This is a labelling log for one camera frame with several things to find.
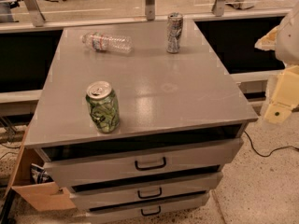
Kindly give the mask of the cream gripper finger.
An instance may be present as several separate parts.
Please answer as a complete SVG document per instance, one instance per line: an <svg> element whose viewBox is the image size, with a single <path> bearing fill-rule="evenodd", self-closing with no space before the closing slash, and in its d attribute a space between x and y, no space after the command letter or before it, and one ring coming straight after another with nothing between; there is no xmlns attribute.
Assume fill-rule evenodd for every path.
<svg viewBox="0 0 299 224"><path fill-rule="evenodd" d="M261 37L254 45L254 48L268 51L276 49L278 28L274 27L266 35Z"/></svg>
<svg viewBox="0 0 299 224"><path fill-rule="evenodd" d="M299 106L299 66L293 65L278 75L278 82L270 97L264 119L273 124L282 123Z"/></svg>

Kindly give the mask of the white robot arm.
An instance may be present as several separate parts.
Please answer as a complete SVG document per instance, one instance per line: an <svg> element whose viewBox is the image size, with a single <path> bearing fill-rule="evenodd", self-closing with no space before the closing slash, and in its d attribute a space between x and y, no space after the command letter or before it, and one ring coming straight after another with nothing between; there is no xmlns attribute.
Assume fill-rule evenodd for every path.
<svg viewBox="0 0 299 224"><path fill-rule="evenodd" d="M277 84L263 115L269 123L282 123L299 105L299 3L254 47L273 50L276 58L285 65L277 76Z"/></svg>

